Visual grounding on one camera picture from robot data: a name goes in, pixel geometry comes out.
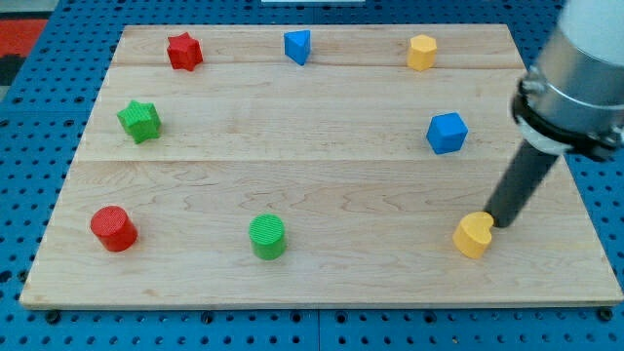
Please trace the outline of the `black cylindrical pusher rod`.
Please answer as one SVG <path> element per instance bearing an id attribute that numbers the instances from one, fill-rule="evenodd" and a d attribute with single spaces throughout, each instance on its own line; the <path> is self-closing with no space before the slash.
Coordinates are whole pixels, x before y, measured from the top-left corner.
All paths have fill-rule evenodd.
<path id="1" fill-rule="evenodd" d="M 510 226 L 558 161 L 523 140 L 484 207 L 497 228 Z"/>

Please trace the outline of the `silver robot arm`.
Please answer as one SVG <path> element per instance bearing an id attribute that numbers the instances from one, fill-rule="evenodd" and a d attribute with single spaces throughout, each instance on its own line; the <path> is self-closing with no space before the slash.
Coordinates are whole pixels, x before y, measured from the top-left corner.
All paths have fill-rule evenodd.
<path id="1" fill-rule="evenodd" d="M 511 103 L 523 140 L 485 206 L 511 225 L 558 158 L 623 147 L 623 0 L 569 0 Z"/>

